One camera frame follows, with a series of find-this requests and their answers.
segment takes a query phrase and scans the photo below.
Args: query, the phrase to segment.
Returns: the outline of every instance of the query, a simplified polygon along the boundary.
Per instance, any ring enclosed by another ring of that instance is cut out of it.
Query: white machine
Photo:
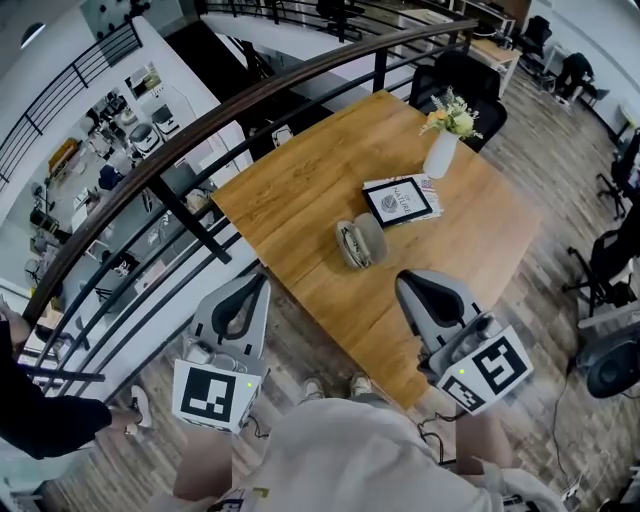
[[[195,342],[186,361],[176,360],[175,416],[240,431],[268,373],[261,356],[270,295],[267,278],[255,274],[230,281],[200,302],[190,329]]]
[[[445,274],[403,270],[396,296],[423,342],[418,370],[470,414],[520,384],[533,366],[512,327],[483,313],[469,288]]]

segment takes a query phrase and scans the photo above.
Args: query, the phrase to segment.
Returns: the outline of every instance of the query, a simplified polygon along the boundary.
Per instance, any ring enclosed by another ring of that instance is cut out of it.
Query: wooden floor
[[[515,447],[517,466],[560,491],[566,483],[551,425],[567,359],[576,350],[577,318],[574,299],[563,295],[560,287],[576,273],[567,246],[588,251],[594,239],[613,226],[611,205],[596,198],[596,174],[608,172],[613,145],[592,113],[582,107],[565,112],[520,70],[504,102],[509,120],[483,155],[540,207],[543,225],[495,308],[524,341],[535,374],[496,407]],[[172,361],[178,350],[171,345],[138,379],[151,396],[156,428],[141,442],[124,436],[100,439],[75,470],[44,486],[48,510],[138,510],[156,490],[171,487],[185,444],[180,424],[170,413]],[[355,370],[277,286],[266,359],[272,371],[254,411],[266,431],[296,404],[305,377],[320,375],[340,395]],[[436,410],[451,413],[453,407],[431,390],[409,415],[418,421]],[[558,409],[562,463],[571,479],[585,472],[583,489],[598,484],[581,510],[594,510],[626,481],[638,446],[639,413],[640,401],[596,400],[586,392],[582,378],[570,378]],[[447,455],[453,456],[453,426],[429,425],[443,435]],[[254,437],[252,426],[243,431],[235,443],[237,475],[260,462],[264,443]]]

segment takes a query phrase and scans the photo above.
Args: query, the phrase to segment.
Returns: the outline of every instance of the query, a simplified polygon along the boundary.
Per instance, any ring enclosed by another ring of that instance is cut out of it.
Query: white t-shirt
[[[533,476],[495,468],[477,487],[440,468],[406,417],[341,399],[295,407],[272,430],[260,467],[220,500],[157,496],[153,512],[490,512],[514,494],[563,511]]]

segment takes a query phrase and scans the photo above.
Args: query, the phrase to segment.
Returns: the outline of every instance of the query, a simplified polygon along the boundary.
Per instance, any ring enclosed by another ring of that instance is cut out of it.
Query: picture frame
[[[383,228],[433,212],[429,201],[412,178],[368,188],[362,193],[371,213]]]

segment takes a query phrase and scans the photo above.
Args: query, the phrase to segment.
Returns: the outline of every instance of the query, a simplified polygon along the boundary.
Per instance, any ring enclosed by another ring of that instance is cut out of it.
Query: curved handrail
[[[425,37],[451,32],[472,30],[477,26],[474,20],[455,21],[441,25],[420,27],[378,36],[350,44],[344,48],[324,53],[294,66],[286,74],[274,75],[240,92],[230,100],[214,108],[192,124],[181,130],[144,160],[135,172],[130,173],[118,186],[101,201],[80,228],[62,247],[56,259],[47,269],[23,317],[30,325],[35,325],[44,312],[55,290],[62,283],[75,263],[89,248],[92,241],[149,183],[160,176],[186,153],[197,147],[208,137],[234,121],[238,114],[261,101],[288,90],[302,82],[314,78],[343,64],[385,50],[390,47],[410,43]]]

